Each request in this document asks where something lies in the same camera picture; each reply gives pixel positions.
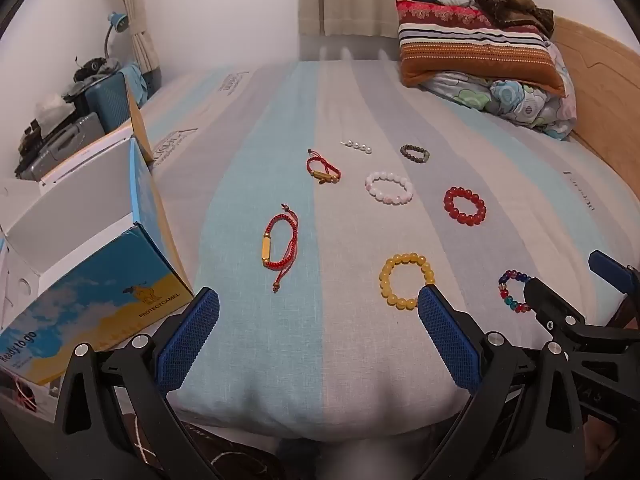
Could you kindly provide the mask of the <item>blue white cardboard box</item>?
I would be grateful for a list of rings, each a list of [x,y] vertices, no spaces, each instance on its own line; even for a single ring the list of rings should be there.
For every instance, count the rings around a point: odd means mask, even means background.
[[[77,346],[113,348],[193,296],[129,114],[41,180],[1,183],[1,396],[43,420]]]

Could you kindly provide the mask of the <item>floral quilt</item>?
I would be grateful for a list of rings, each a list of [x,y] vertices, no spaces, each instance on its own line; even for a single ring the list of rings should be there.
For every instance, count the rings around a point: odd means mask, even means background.
[[[493,80],[458,72],[439,73],[420,84],[420,88],[563,140],[577,125],[575,88],[560,50],[550,41],[547,50],[563,81],[564,98],[516,80]]]

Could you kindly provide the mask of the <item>wooden headboard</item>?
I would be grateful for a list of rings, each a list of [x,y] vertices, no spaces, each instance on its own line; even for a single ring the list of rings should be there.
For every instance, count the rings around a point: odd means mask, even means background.
[[[575,136],[638,193],[638,53],[603,32],[560,16],[552,41],[574,82]]]

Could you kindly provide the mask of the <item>grey hard case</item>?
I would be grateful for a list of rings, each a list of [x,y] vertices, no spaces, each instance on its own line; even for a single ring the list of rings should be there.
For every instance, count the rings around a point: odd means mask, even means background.
[[[43,144],[30,162],[21,162],[15,175],[21,180],[40,181],[48,172],[101,136],[104,136],[104,130],[96,113],[81,117]]]

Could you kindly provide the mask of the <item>striped red orange pillow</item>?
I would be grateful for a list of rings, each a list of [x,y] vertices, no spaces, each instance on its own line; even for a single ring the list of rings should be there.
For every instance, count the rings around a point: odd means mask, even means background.
[[[480,10],[396,0],[400,79],[416,87],[442,72],[513,79],[565,96],[565,84],[534,26],[500,29]]]

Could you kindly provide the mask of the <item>teal suitcase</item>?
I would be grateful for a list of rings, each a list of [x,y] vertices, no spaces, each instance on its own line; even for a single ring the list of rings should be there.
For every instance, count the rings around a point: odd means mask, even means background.
[[[127,91],[137,107],[148,100],[149,89],[137,63],[129,63],[120,70],[90,84],[84,93],[90,113],[96,113],[105,133],[110,133],[130,118]]]

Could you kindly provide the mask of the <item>blue desk lamp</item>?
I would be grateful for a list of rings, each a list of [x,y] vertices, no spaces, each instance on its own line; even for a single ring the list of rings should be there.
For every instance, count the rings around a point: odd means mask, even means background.
[[[108,18],[108,29],[103,43],[104,58],[110,57],[110,40],[113,34],[126,32],[129,27],[129,18],[126,13],[112,12]]]

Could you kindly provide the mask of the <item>tied beige curtain left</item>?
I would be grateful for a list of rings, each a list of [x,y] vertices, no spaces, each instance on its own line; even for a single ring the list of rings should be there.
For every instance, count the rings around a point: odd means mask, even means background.
[[[142,73],[151,73],[160,67],[151,34],[148,31],[144,0],[122,0],[129,21],[129,32],[134,57]]]

